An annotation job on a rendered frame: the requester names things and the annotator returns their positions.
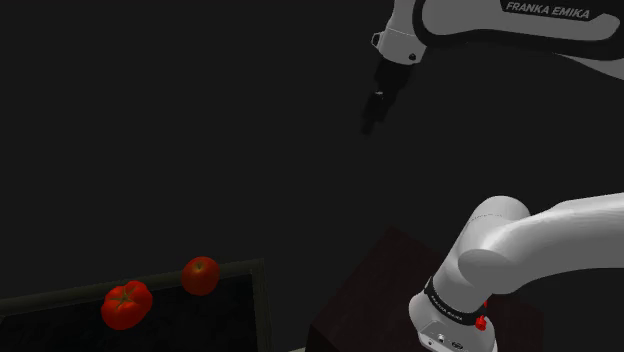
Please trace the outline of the red tomato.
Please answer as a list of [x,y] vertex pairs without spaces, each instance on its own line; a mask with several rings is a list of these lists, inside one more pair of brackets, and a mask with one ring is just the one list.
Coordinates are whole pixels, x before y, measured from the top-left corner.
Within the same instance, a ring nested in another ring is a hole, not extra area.
[[153,296],[147,286],[132,280],[111,289],[104,297],[101,316],[104,323],[114,330],[126,330],[136,326],[151,310]]

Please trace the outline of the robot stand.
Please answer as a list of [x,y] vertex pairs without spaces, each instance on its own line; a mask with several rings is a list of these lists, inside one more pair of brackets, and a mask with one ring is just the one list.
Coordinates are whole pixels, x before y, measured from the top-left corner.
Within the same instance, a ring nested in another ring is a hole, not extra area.
[[[431,352],[408,315],[444,256],[389,228],[310,325],[305,352]],[[545,352],[544,317],[511,295],[487,307],[499,352]]]

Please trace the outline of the red apple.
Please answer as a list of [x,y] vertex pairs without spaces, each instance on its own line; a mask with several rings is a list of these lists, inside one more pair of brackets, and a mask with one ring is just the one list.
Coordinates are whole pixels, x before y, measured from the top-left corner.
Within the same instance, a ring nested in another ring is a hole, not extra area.
[[199,256],[190,260],[181,272],[183,288],[195,296],[210,294],[220,279],[220,267],[210,257]]

